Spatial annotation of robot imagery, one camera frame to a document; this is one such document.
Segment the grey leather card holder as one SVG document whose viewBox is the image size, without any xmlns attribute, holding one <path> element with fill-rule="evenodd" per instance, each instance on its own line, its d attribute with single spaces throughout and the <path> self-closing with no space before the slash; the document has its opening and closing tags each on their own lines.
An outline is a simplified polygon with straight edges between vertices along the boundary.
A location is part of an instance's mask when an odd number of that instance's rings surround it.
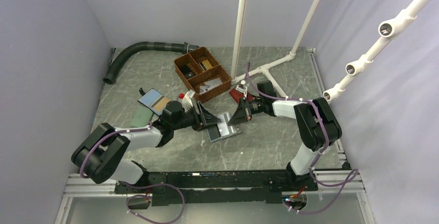
<svg viewBox="0 0 439 224">
<path fill-rule="evenodd" d="M 207 128 L 207 134 L 211 143 L 219 142 L 226 138 L 238 135 L 241 133 L 239 126 L 232 125 L 228 126 L 227 123 L 231 119 L 231 114 L 229 112 L 224 112 L 217 115 L 221 122 L 217 123 L 215 126 Z"/>
</svg>

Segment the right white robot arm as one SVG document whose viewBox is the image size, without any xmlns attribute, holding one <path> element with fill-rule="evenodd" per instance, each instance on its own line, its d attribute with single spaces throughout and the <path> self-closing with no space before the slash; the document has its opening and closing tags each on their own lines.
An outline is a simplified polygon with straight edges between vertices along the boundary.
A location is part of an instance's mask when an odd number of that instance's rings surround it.
<svg viewBox="0 0 439 224">
<path fill-rule="evenodd" d="M 238 107 L 227 125 L 248 122 L 254 114 L 287 117 L 297 121 L 302 144 L 287 169 L 286 186 L 298 190 L 305 184 L 305 176 L 310 173 L 320 156 L 329 146 L 342 136 L 342 128 L 323 97 L 314 100 L 285 100 L 279 98 L 270 81 L 257 83 L 258 97 L 239 99 Z"/>
</svg>

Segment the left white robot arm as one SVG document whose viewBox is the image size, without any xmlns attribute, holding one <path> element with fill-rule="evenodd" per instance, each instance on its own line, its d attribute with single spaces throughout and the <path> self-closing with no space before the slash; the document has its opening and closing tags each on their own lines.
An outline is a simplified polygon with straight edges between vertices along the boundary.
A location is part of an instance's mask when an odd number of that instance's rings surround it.
<svg viewBox="0 0 439 224">
<path fill-rule="evenodd" d="M 76 148 L 71 162 L 78 167 L 82 178 L 101 184 L 108 179 L 128 182 L 136 193 L 144 192 L 149 185 L 146 168 L 123 158 L 127 151 L 146 147 L 162 147 L 179 129 L 191 127 L 201 131 L 221 122 L 221 119 L 204 108 L 200 101 L 185 110 L 182 103 L 170 101 L 161 115 L 152 123 L 140 128 L 115 128 L 102 123 Z"/>
</svg>

